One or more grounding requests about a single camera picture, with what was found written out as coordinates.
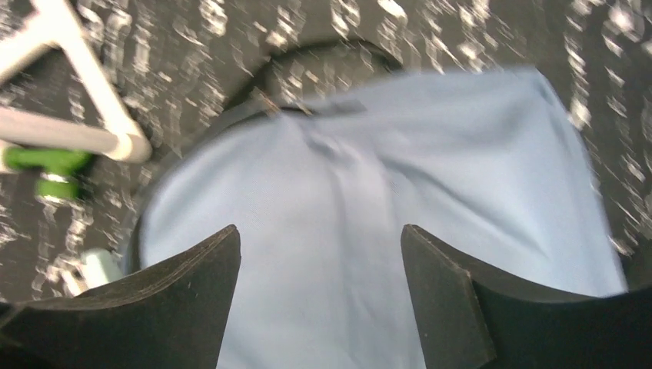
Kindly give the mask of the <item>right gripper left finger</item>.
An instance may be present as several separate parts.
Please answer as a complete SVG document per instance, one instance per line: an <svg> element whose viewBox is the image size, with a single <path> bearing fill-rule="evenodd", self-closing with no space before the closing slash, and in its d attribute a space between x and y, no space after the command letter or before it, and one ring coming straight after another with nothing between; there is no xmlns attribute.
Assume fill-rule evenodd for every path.
<svg viewBox="0 0 652 369"><path fill-rule="evenodd" d="M241 262L234 225L75 298L1 306L3 368L214 368Z"/></svg>

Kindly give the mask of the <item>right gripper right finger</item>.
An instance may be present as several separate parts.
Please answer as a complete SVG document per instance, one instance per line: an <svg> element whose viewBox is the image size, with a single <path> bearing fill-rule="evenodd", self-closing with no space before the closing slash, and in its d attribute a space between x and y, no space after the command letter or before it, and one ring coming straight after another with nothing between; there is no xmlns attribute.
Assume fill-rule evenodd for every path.
<svg viewBox="0 0 652 369"><path fill-rule="evenodd" d="M401 251L429 368L649 368L651 289L549 288L404 226Z"/></svg>

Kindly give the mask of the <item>blue student backpack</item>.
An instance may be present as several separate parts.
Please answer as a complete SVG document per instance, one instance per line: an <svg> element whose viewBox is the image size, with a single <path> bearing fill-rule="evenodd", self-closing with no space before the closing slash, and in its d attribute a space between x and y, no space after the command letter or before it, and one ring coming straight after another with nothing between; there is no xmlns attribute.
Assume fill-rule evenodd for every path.
<svg viewBox="0 0 652 369"><path fill-rule="evenodd" d="M538 284L622 294L595 185L538 70L399 74L203 144L157 186L140 259L238 228L219 368L422 368L402 228Z"/></svg>

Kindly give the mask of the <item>white blue stapler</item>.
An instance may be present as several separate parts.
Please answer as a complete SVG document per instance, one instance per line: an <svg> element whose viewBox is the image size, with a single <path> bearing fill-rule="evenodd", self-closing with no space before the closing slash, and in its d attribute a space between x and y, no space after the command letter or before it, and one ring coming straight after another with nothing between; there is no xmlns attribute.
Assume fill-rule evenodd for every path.
<svg viewBox="0 0 652 369"><path fill-rule="evenodd" d="M79 258L66 261L60 270L65 292L72 297L124 276L117 258L101 248L85 251Z"/></svg>

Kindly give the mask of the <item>green white pipe fitting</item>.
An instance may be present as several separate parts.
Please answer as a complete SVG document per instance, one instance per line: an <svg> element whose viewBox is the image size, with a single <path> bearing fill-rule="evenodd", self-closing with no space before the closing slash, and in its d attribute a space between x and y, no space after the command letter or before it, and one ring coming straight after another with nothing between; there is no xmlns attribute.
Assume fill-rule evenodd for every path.
<svg viewBox="0 0 652 369"><path fill-rule="evenodd" d="M35 185L36 198L66 204L79 197L78 174L92 157L93 154L79 150L8 146L1 149L1 172L38 168L41 174Z"/></svg>

